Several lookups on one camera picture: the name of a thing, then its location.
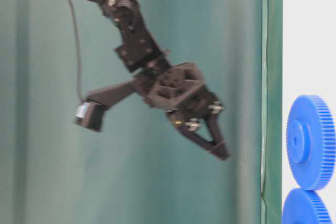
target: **white wall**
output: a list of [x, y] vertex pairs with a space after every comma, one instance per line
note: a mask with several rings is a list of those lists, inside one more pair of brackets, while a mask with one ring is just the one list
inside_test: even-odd
[[[290, 107], [301, 94], [318, 94], [336, 114], [336, 0], [283, 0], [283, 178], [282, 202], [297, 184], [286, 151]], [[318, 192], [336, 222], [336, 176]]]

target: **teal fabric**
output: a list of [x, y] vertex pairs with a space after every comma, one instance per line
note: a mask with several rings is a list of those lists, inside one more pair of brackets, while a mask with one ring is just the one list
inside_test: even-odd
[[264, 0], [263, 223], [281, 223], [282, 0]]
[[[173, 64], [195, 62], [226, 104], [232, 157], [181, 137], [137, 95], [97, 134], [73, 124], [75, 47], [66, 0], [0, 0], [1, 223], [260, 223], [262, 0], [139, 0]], [[83, 89], [130, 80], [120, 37], [73, 0]]]

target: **black robotic arm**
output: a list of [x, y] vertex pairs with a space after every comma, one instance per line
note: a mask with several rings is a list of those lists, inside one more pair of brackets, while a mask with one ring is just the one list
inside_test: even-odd
[[[105, 17], [119, 28], [123, 44], [116, 53], [130, 72], [140, 70], [133, 80], [91, 91], [79, 106], [76, 123], [101, 130], [108, 109], [132, 93], [138, 93], [150, 107], [165, 111], [174, 127], [189, 140], [220, 159], [229, 154], [217, 118], [224, 109], [210, 92], [193, 63], [171, 65], [147, 30], [137, 0], [88, 0], [96, 2]], [[212, 136], [208, 141], [196, 131], [203, 120]]]

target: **gear teeth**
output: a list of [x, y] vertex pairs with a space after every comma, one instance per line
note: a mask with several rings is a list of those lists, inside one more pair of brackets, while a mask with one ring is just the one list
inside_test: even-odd
[[336, 160], [336, 133], [330, 110], [323, 99], [317, 95], [309, 95], [319, 114], [322, 126], [323, 160], [316, 190], [322, 189], [330, 181]]
[[311, 206], [314, 209], [316, 216], [319, 219], [319, 223], [332, 224], [327, 208], [325, 207], [320, 196], [314, 191], [306, 191], [310, 200]]

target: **green backdrop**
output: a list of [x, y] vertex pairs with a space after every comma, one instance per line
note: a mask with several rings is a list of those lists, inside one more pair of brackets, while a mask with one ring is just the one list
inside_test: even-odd
[[263, 0], [262, 223], [281, 223], [282, 0]]
[[[117, 29], [73, 0], [85, 91], [130, 80]], [[134, 95], [103, 133], [73, 124], [66, 0], [0, 0], [0, 217], [10, 224], [260, 223], [262, 0], [139, 0], [169, 59], [197, 63], [227, 106], [220, 162]]]

